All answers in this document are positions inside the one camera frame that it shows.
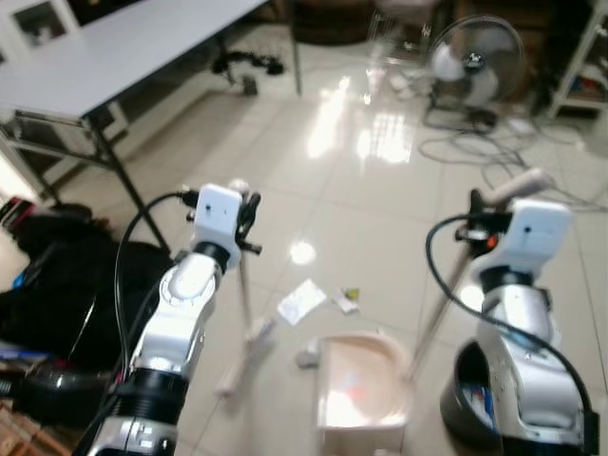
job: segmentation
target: tile floor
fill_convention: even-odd
[[[284,36],[279,28],[255,33],[244,39]],[[421,125],[424,100],[396,103],[381,96],[363,103],[365,56],[363,46],[302,47],[302,98],[294,95],[291,74],[260,79],[256,98],[235,94],[216,78],[211,90],[152,140],[136,151],[123,151],[128,172],[147,200],[182,183],[200,186],[232,177],[248,180],[262,194],[251,240],[262,243],[264,252],[249,261],[250,276],[256,312],[278,321],[275,347],[239,402],[226,404],[214,396],[214,385],[240,347],[236,280],[229,274],[181,417],[180,455],[313,455],[314,372],[298,370],[295,353],[314,337],[361,329],[382,329],[412,348],[439,293],[424,258],[425,235],[434,221],[466,208],[471,187],[488,188],[479,166],[438,163],[420,154],[422,141],[447,136]],[[608,156],[585,146],[585,128],[577,133],[547,127],[547,136],[538,137],[525,157],[544,166],[564,189],[608,205]],[[427,152],[443,158],[459,154],[448,142],[428,144]],[[491,176],[494,182],[505,179],[496,170]],[[68,199],[111,217],[119,231],[134,214],[123,189],[104,172],[87,169],[63,191]],[[184,215],[177,205],[154,214],[176,250],[190,237]],[[139,236],[150,238],[145,227]],[[554,299],[563,350],[605,420],[607,241],[608,216],[577,214],[541,279]],[[293,262],[290,249],[298,242],[314,248],[309,264]],[[438,245],[437,259],[447,266],[455,246],[448,235]],[[4,238],[0,249],[8,256],[0,274],[8,286],[23,259]],[[361,313],[345,316],[325,305],[289,326],[276,314],[276,305],[306,278],[328,293],[360,287]],[[476,454],[448,438],[438,410],[454,355],[474,331],[470,317],[449,312],[421,373],[404,454]],[[604,455],[607,428],[604,423]]]

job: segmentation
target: metal table frame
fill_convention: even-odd
[[[294,9],[293,9],[293,5],[292,5],[293,1],[294,0],[287,0],[286,4],[288,7],[288,10],[287,10],[288,27],[290,29],[290,38],[292,41],[292,48],[293,48],[293,53],[294,53],[293,57],[294,57],[295,88],[296,88],[297,94],[301,95],[302,78],[301,78],[301,70],[300,70],[299,52],[298,52],[298,48],[297,48],[297,42],[295,41],[295,36],[294,36],[294,18],[293,18]],[[269,0],[268,2],[260,5],[257,8],[262,8],[268,4],[270,4],[272,7],[276,8],[276,5],[274,4],[274,0]],[[220,56],[222,56],[222,57],[225,56],[227,53],[227,49],[226,49],[226,46],[223,41],[223,34],[225,33],[225,30],[228,29],[229,27],[230,26],[228,26],[224,30],[221,30],[214,36],[206,38],[201,43],[199,43],[199,46],[215,39],[216,43],[218,45],[218,50],[219,50]],[[153,78],[158,72],[163,71],[167,67],[170,67],[177,60],[179,60],[179,58],[181,58],[182,56],[184,56],[185,54],[187,54],[188,52],[190,52],[192,50],[193,49],[185,49],[184,52],[182,54],[176,56],[176,58],[172,62],[168,63],[167,65],[163,66],[162,68],[159,68],[153,74],[143,77],[141,80],[139,80],[133,86],[138,86],[140,84],[144,84],[146,81]],[[225,76],[231,85],[236,83],[235,78],[231,72],[230,64],[228,64]],[[121,184],[123,185],[124,189],[128,193],[129,197],[133,200],[133,202],[137,206],[138,211],[142,212],[143,219],[145,220],[147,225],[150,227],[152,234],[157,239],[161,248],[164,251],[166,251],[167,253],[169,253],[170,252],[169,245],[167,244],[166,240],[162,236],[161,230],[159,229],[155,220],[153,220],[152,217],[150,216],[150,214],[145,210],[145,204],[143,202],[142,196],[140,195],[140,193],[136,189],[135,185],[133,184],[133,181],[130,179],[129,175],[127,174],[126,170],[124,169],[123,163],[116,155],[116,152],[114,151],[114,147],[113,147],[112,143],[110,143],[107,140],[107,138],[105,137],[104,132],[103,132],[103,126],[96,120],[96,117],[97,117],[96,114],[100,109],[104,109],[105,106],[107,106],[111,102],[117,100],[128,89],[117,94],[112,100],[108,100],[103,105],[98,106],[98,108],[96,108],[92,112],[85,114],[82,119],[78,119],[78,120],[64,119],[64,118],[61,118],[58,116],[51,116],[48,114],[36,113],[34,111],[23,110],[23,109],[20,111],[16,111],[15,117],[17,119],[21,119],[23,121],[35,122],[35,123],[47,124],[47,125],[54,125],[54,124],[55,125],[56,124],[68,125],[68,126],[72,126],[72,127],[81,128],[93,142],[94,150],[95,150],[95,152],[93,154],[76,153],[76,152],[72,152],[72,151],[68,151],[68,150],[64,150],[64,149],[49,147],[47,145],[41,145],[41,144],[38,144],[35,142],[24,141],[19,138],[14,138],[2,126],[0,126],[0,134],[4,135],[6,137],[7,143],[11,147],[14,148],[17,155],[20,156],[21,159],[28,165],[28,167],[31,169],[34,177],[41,183],[42,187],[45,190],[45,193],[49,197],[53,198],[58,203],[61,203],[59,193],[45,179],[45,177],[43,176],[42,173],[36,171],[30,165],[30,161],[29,161],[28,157],[23,153],[24,150],[31,152],[31,153],[35,153],[35,154],[47,155],[47,156],[61,158],[61,159],[68,157],[68,158],[75,159],[79,162],[82,162],[84,164],[98,166],[103,169],[114,172],[117,175],[117,177],[119,178]]]

